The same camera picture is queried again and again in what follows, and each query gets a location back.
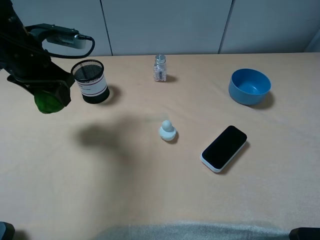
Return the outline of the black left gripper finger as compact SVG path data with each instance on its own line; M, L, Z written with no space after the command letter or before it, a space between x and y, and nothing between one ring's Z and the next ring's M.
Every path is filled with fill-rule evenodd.
M26 90L31 95L34 95L36 93L36 91L38 91L40 89L39 87L37 87L35 85L29 85L29 84L18 81L13 75L9 75L7 77L7 81L21 87L22 89Z
M55 84L55 95L66 107L71 102L71 87L75 83L74 76L55 63L51 62L49 67L50 80Z

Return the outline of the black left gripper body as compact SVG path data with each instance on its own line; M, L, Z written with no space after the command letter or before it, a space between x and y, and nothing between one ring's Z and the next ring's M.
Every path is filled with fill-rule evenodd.
M0 2L0 67L18 80L45 80L51 59L27 32L10 0Z

